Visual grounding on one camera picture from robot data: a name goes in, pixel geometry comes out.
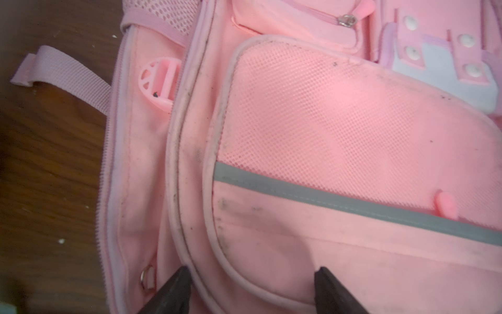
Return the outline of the pink backpack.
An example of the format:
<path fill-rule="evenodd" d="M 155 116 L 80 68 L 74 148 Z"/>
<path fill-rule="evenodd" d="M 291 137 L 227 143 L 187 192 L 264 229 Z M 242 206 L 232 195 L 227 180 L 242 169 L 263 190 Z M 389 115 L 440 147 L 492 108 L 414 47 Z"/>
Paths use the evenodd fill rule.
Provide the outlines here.
<path fill-rule="evenodd" d="M 111 84 L 42 46 L 12 78 L 107 116 L 112 313 L 181 267 L 189 313 L 501 312 L 500 1 L 124 1 Z"/>

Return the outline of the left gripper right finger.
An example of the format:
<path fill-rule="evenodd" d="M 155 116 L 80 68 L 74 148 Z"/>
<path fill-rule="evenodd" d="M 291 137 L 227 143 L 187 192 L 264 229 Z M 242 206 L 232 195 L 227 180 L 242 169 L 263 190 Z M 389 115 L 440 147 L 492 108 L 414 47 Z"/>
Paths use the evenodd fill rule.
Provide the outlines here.
<path fill-rule="evenodd" d="M 317 314 L 369 314 L 328 268 L 321 267 L 314 279 Z"/>

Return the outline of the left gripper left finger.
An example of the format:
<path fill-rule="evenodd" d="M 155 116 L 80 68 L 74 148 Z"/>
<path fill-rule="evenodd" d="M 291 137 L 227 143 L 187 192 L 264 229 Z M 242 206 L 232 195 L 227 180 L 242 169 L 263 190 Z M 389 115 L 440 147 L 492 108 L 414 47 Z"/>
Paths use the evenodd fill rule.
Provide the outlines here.
<path fill-rule="evenodd" d="M 181 266 L 138 314 L 189 314 L 192 276 Z"/>

